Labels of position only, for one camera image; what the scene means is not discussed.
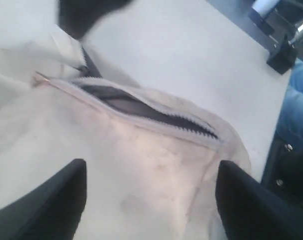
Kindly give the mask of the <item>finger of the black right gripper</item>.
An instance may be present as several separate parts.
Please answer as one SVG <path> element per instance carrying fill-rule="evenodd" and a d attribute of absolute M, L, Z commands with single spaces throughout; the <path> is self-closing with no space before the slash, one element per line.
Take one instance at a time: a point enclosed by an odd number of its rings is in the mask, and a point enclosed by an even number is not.
<path fill-rule="evenodd" d="M 131 0 L 60 0 L 58 26 L 72 38 L 80 40 L 99 19 L 125 8 L 131 2 Z"/>

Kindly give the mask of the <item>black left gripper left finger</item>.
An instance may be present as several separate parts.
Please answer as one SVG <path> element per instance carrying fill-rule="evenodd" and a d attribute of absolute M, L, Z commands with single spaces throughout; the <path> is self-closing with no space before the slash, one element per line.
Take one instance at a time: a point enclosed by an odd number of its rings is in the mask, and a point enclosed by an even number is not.
<path fill-rule="evenodd" d="M 87 202 L 87 163 L 74 159 L 0 209 L 0 240 L 72 240 Z"/>

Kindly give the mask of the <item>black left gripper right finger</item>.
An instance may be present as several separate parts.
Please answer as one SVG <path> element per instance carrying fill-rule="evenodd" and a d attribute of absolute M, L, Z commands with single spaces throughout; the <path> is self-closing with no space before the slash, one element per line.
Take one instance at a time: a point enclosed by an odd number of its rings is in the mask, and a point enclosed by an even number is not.
<path fill-rule="evenodd" d="M 229 240 L 303 240 L 303 207 L 229 160 L 219 163 L 216 205 Z"/>

